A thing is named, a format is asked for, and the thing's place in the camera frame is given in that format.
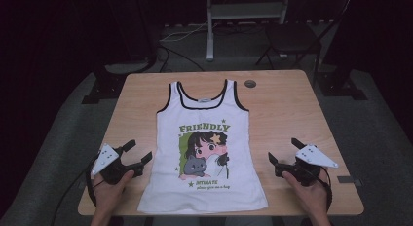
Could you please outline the black stand base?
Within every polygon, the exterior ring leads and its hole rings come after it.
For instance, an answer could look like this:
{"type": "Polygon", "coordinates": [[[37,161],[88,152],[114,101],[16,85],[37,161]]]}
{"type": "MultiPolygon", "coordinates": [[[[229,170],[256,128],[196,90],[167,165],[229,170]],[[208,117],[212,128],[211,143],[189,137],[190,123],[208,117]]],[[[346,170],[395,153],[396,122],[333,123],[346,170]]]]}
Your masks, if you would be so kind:
{"type": "Polygon", "coordinates": [[[350,96],[353,100],[367,100],[350,77],[350,71],[320,72],[317,75],[319,88],[324,96],[350,96]]]}
{"type": "Polygon", "coordinates": [[[102,99],[118,98],[126,78],[134,73],[143,73],[155,64],[154,61],[130,61],[99,65],[93,71],[94,84],[82,100],[83,104],[98,104],[102,99]]]}

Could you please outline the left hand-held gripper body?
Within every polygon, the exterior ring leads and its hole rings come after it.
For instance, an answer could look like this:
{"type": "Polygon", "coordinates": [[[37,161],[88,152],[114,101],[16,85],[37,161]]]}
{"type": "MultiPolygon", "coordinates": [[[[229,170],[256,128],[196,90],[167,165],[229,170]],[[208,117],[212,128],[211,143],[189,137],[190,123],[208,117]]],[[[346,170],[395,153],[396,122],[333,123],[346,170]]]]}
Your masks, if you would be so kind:
{"type": "Polygon", "coordinates": [[[101,174],[104,181],[111,185],[117,184],[123,175],[129,171],[134,171],[134,177],[143,174],[144,166],[141,161],[131,165],[124,165],[121,161],[122,155],[126,153],[122,150],[122,146],[113,148],[105,143],[99,151],[97,160],[91,170],[91,176],[95,177],[101,174]]]}

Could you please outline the black folding chair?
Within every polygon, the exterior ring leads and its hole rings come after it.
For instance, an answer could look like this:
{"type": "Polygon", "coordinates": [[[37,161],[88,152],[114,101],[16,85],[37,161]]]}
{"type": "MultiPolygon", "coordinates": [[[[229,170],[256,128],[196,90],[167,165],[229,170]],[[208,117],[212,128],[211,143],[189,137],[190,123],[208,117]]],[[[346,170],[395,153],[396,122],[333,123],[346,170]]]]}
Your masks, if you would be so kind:
{"type": "Polygon", "coordinates": [[[274,53],[295,55],[291,65],[295,68],[305,56],[314,55],[314,85],[319,74],[321,39],[340,21],[349,3],[350,0],[287,0],[284,21],[265,26],[269,46],[256,65],[265,57],[274,67],[270,58],[274,53]]]}

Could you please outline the white printed tank top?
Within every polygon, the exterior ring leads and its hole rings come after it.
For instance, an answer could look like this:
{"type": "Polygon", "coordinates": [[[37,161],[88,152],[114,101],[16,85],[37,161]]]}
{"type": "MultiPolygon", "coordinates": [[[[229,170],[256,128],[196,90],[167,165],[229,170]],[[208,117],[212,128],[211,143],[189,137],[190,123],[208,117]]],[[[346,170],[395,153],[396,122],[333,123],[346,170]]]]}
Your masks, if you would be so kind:
{"type": "Polygon", "coordinates": [[[157,151],[137,209],[148,214],[259,210],[268,202],[249,147],[249,111],[237,83],[226,80],[214,98],[190,97],[169,85],[157,112],[157,151]]]}

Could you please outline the white metal stand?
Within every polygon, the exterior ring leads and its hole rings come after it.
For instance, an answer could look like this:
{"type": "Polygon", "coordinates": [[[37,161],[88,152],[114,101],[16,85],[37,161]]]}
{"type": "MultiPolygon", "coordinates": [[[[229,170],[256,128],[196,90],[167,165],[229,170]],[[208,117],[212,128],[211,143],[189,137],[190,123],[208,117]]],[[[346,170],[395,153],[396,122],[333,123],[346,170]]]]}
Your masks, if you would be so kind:
{"type": "Polygon", "coordinates": [[[278,19],[284,23],[289,0],[281,2],[212,4],[206,0],[206,60],[214,60],[213,21],[219,19],[278,19]]]}

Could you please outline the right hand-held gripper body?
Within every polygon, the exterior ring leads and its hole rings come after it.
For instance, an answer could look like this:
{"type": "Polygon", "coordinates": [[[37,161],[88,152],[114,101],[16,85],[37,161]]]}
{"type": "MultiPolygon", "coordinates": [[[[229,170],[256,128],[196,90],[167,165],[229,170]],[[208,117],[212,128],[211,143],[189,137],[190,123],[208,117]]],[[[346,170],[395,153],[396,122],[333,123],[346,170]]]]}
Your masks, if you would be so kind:
{"type": "Polygon", "coordinates": [[[322,153],[315,145],[305,145],[295,154],[295,163],[281,164],[274,159],[275,176],[282,177],[282,173],[291,173],[302,186],[309,186],[319,178],[322,168],[337,169],[339,165],[322,153]]]}

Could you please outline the person's left hand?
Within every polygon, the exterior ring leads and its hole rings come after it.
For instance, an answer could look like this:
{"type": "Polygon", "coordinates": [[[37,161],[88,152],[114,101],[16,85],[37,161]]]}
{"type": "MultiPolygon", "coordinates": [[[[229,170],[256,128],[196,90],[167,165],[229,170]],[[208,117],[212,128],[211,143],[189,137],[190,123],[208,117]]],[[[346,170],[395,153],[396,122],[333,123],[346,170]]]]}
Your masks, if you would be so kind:
{"type": "Polygon", "coordinates": [[[124,189],[132,180],[133,175],[133,170],[127,171],[115,185],[105,182],[101,174],[97,174],[94,177],[94,194],[96,197],[95,220],[103,221],[111,216],[117,204],[120,203],[124,189]]]}

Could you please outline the person's grey trousers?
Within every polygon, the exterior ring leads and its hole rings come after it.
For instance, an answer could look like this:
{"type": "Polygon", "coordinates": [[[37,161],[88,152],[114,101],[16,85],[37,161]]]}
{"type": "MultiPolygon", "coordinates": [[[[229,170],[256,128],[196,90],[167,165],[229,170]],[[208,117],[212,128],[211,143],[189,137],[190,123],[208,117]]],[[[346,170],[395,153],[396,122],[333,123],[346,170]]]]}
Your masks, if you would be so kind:
{"type": "Polygon", "coordinates": [[[273,216],[155,217],[152,226],[278,226],[273,216]]]}

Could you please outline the person's right hand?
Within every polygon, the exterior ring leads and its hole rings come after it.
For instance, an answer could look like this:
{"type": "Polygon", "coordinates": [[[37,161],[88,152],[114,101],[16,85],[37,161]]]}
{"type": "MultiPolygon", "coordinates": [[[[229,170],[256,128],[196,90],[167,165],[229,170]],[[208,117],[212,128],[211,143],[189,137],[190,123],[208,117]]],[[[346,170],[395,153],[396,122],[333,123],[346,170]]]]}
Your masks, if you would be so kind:
{"type": "Polygon", "coordinates": [[[292,187],[301,207],[310,217],[321,219],[327,216],[327,192],[321,183],[316,181],[313,185],[305,187],[290,172],[284,171],[282,176],[292,187]]]}

